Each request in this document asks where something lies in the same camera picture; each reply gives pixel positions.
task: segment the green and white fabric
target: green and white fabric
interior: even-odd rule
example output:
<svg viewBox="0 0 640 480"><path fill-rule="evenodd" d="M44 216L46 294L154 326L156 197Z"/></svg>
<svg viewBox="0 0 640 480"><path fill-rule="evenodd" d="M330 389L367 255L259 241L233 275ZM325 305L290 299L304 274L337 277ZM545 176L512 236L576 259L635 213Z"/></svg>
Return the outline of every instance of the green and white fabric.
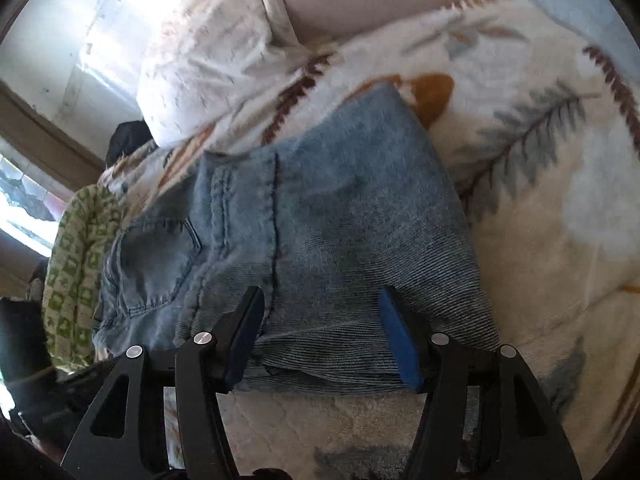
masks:
<svg viewBox="0 0 640 480"><path fill-rule="evenodd" d="M121 220L122 207L102 186L81 189L63 214L42 302L47 349L57 368L74 372L94 362L92 318L102 258L111 249Z"/></svg>

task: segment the light blue fabric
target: light blue fabric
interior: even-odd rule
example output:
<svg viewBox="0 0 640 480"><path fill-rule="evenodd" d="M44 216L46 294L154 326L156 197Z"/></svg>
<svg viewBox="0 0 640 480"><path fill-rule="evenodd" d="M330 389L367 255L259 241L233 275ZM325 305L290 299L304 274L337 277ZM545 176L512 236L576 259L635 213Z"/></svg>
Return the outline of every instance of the light blue fabric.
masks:
<svg viewBox="0 0 640 480"><path fill-rule="evenodd" d="M95 343L114 354L179 346L249 285L264 291L266 313L241 388L402 388L376 307L385 285L434 329L498 344L460 201L390 85L300 138L203 155L117 238Z"/></svg>

